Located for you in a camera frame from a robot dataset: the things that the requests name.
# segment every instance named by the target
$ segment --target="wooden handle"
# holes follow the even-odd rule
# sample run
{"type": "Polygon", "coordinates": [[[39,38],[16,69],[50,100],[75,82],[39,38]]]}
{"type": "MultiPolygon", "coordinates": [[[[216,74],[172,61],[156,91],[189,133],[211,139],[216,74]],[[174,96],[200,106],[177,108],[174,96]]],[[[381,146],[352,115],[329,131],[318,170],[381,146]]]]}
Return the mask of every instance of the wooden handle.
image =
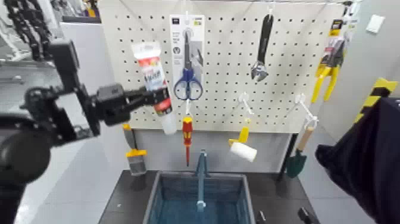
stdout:
{"type": "Polygon", "coordinates": [[[300,139],[299,145],[297,146],[297,149],[300,151],[304,150],[305,145],[308,142],[308,139],[310,138],[312,132],[314,131],[313,127],[307,127],[305,130],[303,137],[300,139]]]}

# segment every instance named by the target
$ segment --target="robotic arm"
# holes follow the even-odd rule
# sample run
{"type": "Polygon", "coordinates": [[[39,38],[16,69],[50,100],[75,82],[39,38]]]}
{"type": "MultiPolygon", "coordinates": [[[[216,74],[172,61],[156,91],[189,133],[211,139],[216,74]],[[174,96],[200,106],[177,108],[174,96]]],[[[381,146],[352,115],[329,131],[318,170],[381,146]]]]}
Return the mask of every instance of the robotic arm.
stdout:
{"type": "Polygon", "coordinates": [[[24,105],[31,117],[0,114],[0,217],[13,223],[25,186],[40,177],[50,161],[50,149],[100,135],[99,122],[112,126],[130,120],[130,112],[168,98],[168,90],[147,92],[144,87],[126,91],[120,84],[99,88],[88,95],[79,82],[79,62],[71,41],[49,46],[62,86],[26,91],[24,105]],[[89,128],[71,124],[56,100],[76,94],[89,128]]]}
{"type": "Polygon", "coordinates": [[[32,58],[35,61],[50,60],[49,37],[51,33],[47,28],[43,11],[37,0],[4,0],[8,11],[8,18],[12,20],[15,31],[32,51],[32,58]],[[32,33],[32,28],[39,35],[38,42],[32,33]]]}

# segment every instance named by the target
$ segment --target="scissors packaging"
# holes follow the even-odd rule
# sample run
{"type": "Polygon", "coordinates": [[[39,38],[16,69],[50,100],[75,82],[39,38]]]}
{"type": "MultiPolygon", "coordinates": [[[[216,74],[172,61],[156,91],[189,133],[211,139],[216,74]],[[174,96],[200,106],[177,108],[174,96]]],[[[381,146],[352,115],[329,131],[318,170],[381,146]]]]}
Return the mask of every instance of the scissors packaging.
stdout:
{"type": "Polygon", "coordinates": [[[173,92],[180,100],[198,100],[204,79],[204,15],[170,15],[173,92]]]}

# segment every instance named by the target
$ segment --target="pegboard hook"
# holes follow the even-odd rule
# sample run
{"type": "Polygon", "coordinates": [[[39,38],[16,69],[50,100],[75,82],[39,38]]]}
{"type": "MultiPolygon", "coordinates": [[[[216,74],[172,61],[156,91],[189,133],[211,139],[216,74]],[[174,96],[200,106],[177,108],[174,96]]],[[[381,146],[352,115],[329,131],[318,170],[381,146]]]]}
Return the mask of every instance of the pegboard hook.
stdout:
{"type": "Polygon", "coordinates": [[[243,92],[240,96],[239,96],[239,102],[243,103],[247,109],[247,112],[250,115],[253,115],[253,111],[251,110],[251,108],[249,107],[249,104],[247,104],[247,101],[249,100],[249,94],[247,94],[247,92],[243,92]]]}
{"type": "Polygon", "coordinates": [[[275,4],[276,4],[276,2],[275,2],[275,1],[272,1],[272,2],[273,2],[273,6],[274,6],[274,7],[271,7],[270,5],[268,5],[268,14],[271,15],[270,18],[269,18],[268,20],[270,20],[270,19],[272,18],[273,10],[275,9],[275,4]]]}
{"type": "Polygon", "coordinates": [[[189,99],[187,99],[186,100],[186,109],[185,109],[185,114],[186,115],[192,116],[192,113],[190,112],[190,107],[191,106],[192,106],[192,102],[189,99]]]}
{"type": "Polygon", "coordinates": [[[304,104],[305,102],[305,95],[304,94],[298,94],[295,98],[295,104],[296,105],[301,105],[302,108],[307,112],[307,115],[305,116],[305,119],[307,120],[306,124],[304,125],[304,129],[307,129],[308,125],[310,125],[311,122],[313,122],[313,128],[315,129],[318,125],[318,117],[314,116],[310,110],[306,107],[304,104]]]}

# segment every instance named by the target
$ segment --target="pegboard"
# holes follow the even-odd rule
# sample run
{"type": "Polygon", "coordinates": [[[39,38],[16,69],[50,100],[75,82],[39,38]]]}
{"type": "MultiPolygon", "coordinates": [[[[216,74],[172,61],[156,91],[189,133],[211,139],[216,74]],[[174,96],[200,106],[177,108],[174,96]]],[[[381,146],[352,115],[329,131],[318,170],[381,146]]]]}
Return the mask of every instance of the pegboard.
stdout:
{"type": "MultiPolygon", "coordinates": [[[[130,48],[132,43],[158,41],[161,60],[173,96],[178,128],[185,102],[172,91],[170,14],[205,15],[204,94],[193,102],[196,130],[239,131],[248,116],[238,102],[242,92],[255,113],[251,132],[297,133],[305,111],[295,107],[296,94],[313,92],[320,57],[328,41],[333,19],[343,6],[335,3],[245,2],[245,1],[135,1],[103,0],[100,12],[111,64],[117,82],[124,88],[143,85],[140,68],[130,48]],[[261,25],[273,7],[274,24],[265,63],[269,76],[251,80],[251,66],[257,59],[261,25]]],[[[132,113],[130,124],[138,129],[160,129],[151,107],[132,113]]]]}

